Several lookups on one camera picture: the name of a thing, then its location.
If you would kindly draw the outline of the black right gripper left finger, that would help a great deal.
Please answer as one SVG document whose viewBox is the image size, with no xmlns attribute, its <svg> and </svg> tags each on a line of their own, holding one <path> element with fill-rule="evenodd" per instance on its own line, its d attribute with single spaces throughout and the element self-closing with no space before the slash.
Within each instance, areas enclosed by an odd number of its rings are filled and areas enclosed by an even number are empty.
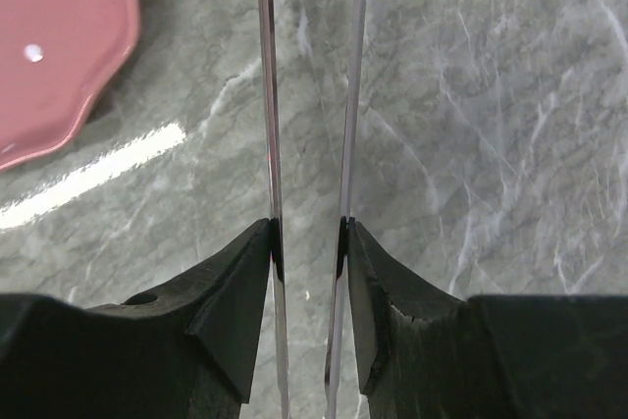
<svg viewBox="0 0 628 419">
<path fill-rule="evenodd" d="M 249 401 L 271 224 L 121 304 L 1 298 L 5 418 L 236 418 Z"/>
</svg>

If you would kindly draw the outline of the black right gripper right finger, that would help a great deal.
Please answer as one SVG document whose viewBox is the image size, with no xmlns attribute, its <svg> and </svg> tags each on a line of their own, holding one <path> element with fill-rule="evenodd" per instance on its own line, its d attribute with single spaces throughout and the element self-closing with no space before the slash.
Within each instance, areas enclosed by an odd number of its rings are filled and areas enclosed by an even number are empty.
<svg viewBox="0 0 628 419">
<path fill-rule="evenodd" d="M 623 295 L 457 299 L 347 225 L 359 389 L 374 418 L 623 418 Z"/>
</svg>

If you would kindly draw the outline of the steel tongs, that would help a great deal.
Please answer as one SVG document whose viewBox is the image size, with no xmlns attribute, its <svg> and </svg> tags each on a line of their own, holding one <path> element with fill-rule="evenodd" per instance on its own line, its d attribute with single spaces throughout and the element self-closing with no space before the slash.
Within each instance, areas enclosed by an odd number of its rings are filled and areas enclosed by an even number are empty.
<svg viewBox="0 0 628 419">
<path fill-rule="evenodd" d="M 284 418 L 290 416 L 287 300 L 283 252 L 283 206 L 281 186 L 280 121 L 278 108 L 277 58 L 274 0 L 258 0 L 261 67 L 263 72 L 267 160 L 271 215 L 271 262 L 275 312 L 277 380 Z M 366 0 L 353 0 L 351 50 L 348 63 L 348 94 L 345 107 L 342 161 L 340 173 L 340 219 L 334 262 L 332 301 L 325 361 L 327 418 L 338 415 L 338 389 L 341 369 L 341 341 L 344 300 L 347 287 L 347 253 L 351 214 L 352 167 L 355 149 Z"/>
</svg>

